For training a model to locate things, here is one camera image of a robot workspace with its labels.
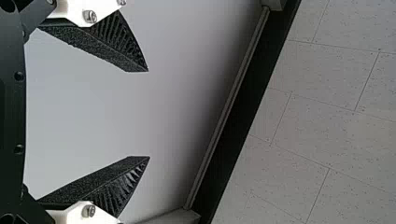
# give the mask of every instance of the white plastic bracket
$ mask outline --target white plastic bracket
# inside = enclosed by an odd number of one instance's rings
[[[87,205],[93,205],[90,202],[79,202],[63,211],[47,212],[55,219],[56,224],[119,224],[120,221],[103,211],[99,207],[95,207],[94,215],[84,217],[84,208]]]
[[[125,0],[58,0],[58,6],[49,15],[50,19],[68,19],[79,27],[91,27],[97,22],[120,10]],[[95,22],[87,21],[84,14],[93,11]]]

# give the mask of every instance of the floor tile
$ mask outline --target floor tile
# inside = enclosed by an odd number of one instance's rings
[[[314,42],[395,52],[394,24],[394,0],[331,0]]]
[[[292,96],[275,145],[396,193],[396,123]]]
[[[250,194],[243,188],[240,188],[233,181],[230,181],[227,185],[227,189],[224,191],[219,208],[212,223],[241,223],[249,195]]]
[[[377,53],[288,41],[270,87],[355,109]]]
[[[294,217],[275,208],[263,199],[252,195],[247,202],[244,215],[240,223],[243,224],[302,224]]]
[[[283,91],[267,89],[253,125],[250,128],[250,134],[264,141],[271,142],[289,96],[289,93]]]
[[[249,137],[235,182],[293,217],[306,221],[327,168]]]
[[[329,0],[303,0],[291,26],[288,39],[311,42],[328,2]]]
[[[396,198],[331,171],[308,224],[393,224]]]
[[[396,55],[380,54],[359,102],[358,111],[396,121],[395,73]]]

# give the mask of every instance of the bolt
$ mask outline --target bolt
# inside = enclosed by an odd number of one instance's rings
[[[122,7],[126,6],[126,0],[117,0],[117,3]]]
[[[98,17],[96,16],[96,13],[92,10],[85,10],[82,12],[82,15],[84,16],[84,20],[87,23],[97,23],[98,22]]]
[[[94,217],[96,213],[96,207],[95,205],[86,205],[82,209],[82,216],[83,217]]]

